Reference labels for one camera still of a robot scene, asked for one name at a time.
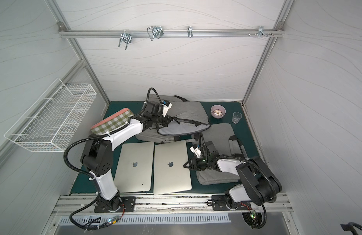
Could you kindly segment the silver apple laptop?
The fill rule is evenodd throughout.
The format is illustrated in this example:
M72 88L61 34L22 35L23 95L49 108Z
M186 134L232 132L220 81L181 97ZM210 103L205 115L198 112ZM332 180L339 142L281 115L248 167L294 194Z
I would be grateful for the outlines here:
M154 143L123 144L114 177L120 193L151 189Z
M186 141L156 145L154 160L154 195L192 189Z

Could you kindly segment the grey zippered laptop bag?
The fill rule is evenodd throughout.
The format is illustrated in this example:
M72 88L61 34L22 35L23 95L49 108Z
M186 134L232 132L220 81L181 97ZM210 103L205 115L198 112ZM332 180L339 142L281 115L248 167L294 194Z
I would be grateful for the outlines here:
M176 111L176 105L174 103L176 102L185 102L188 101L180 96L165 96L160 95L160 98L162 101L167 100L172 103L171 111ZM145 142L154 142L158 144L164 144L164 143L171 143L175 141L179 141L181 139L181 136L185 136L185 134L181 135L178 134L176 136L165 136L161 135L157 132L156 127L153 125L151 128L141 132L140 134L135 135L135 137L139 141L145 141Z

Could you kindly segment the grey laptop sleeve bag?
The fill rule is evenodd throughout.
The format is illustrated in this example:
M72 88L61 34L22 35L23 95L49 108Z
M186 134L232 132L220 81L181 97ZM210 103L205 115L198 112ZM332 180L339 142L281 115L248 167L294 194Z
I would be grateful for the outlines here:
M196 101L174 102L166 115L173 119L167 127L160 126L157 130L163 136L191 135L211 127L204 107Z

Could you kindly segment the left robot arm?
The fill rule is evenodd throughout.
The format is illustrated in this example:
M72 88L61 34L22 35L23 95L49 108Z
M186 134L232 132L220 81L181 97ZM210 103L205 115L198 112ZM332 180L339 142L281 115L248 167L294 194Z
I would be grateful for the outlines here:
M97 193L97 204L110 212L117 211L121 206L120 193L113 181L113 151L131 137L140 134L153 125L167 127L172 121L167 113L172 108L168 100L160 103L145 102L139 114L128 117L123 125L106 134L92 134L86 140L81 163L93 181Z

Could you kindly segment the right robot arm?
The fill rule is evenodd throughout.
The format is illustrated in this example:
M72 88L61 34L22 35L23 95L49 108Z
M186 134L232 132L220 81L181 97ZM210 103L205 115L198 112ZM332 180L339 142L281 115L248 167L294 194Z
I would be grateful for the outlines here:
M263 160L256 156L245 158L243 153L232 156L220 154L212 142L195 144L190 148L194 157L184 168L194 171L214 170L230 173L240 178L241 184L225 193L227 207L235 207L243 201L251 201L257 206L274 203L282 185Z

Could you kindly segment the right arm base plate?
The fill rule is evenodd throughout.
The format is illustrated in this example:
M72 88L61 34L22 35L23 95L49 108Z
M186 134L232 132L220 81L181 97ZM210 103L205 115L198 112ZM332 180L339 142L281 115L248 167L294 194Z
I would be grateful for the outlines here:
M212 195L206 204L214 211L251 211L249 201L234 202L228 195Z

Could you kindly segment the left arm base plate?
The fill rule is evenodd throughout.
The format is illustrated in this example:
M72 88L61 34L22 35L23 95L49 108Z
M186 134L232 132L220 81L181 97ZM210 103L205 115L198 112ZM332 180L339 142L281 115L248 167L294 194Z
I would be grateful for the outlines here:
M98 198L94 208L95 213L105 212L133 212L135 207L135 197L115 197L112 200Z

